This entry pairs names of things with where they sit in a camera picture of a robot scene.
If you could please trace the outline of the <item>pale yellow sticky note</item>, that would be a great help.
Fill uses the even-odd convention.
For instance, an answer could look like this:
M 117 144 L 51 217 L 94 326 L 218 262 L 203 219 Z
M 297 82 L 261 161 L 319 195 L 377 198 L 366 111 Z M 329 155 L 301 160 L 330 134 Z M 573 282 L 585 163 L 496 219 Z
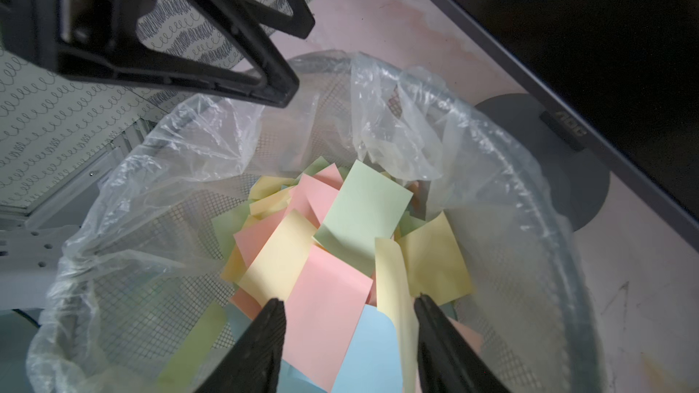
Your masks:
M 417 391 L 419 323 L 414 312 L 400 245 L 389 238 L 375 240 L 377 308 L 396 329 L 404 392 Z

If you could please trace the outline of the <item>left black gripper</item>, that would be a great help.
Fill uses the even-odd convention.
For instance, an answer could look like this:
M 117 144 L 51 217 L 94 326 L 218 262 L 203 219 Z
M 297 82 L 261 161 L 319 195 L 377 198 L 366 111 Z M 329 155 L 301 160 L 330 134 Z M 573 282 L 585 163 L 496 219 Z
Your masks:
M 138 20 L 156 0 L 1 0 L 1 42 L 56 74 L 143 74 Z

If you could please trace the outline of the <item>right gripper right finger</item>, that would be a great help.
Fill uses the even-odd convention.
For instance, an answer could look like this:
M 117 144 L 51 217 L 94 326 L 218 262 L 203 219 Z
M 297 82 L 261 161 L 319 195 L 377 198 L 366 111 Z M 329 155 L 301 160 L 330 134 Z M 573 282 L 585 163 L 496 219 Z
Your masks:
M 419 322 L 417 360 L 422 391 L 509 392 L 429 296 L 419 296 L 414 311 Z

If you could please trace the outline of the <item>light blue sticky note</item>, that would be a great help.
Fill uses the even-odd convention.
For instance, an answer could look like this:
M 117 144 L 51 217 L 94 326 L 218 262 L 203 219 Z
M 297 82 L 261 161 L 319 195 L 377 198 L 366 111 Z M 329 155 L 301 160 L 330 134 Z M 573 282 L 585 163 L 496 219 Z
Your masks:
M 376 307 L 365 305 L 331 392 L 402 392 L 396 329 Z

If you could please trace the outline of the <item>pink sticky note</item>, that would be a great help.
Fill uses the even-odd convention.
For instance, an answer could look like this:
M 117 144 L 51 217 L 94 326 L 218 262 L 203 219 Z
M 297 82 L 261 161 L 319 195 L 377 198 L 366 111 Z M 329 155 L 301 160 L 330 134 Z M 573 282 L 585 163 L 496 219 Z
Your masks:
M 282 358 L 327 392 L 340 372 L 371 286 L 371 278 L 313 246 L 284 302 Z

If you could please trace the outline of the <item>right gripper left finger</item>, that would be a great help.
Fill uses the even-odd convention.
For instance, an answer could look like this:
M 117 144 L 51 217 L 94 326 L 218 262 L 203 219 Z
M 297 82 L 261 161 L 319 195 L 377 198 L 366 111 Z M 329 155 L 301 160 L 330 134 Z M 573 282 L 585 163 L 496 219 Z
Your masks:
M 276 392 L 286 326 L 284 303 L 272 298 L 196 393 Z

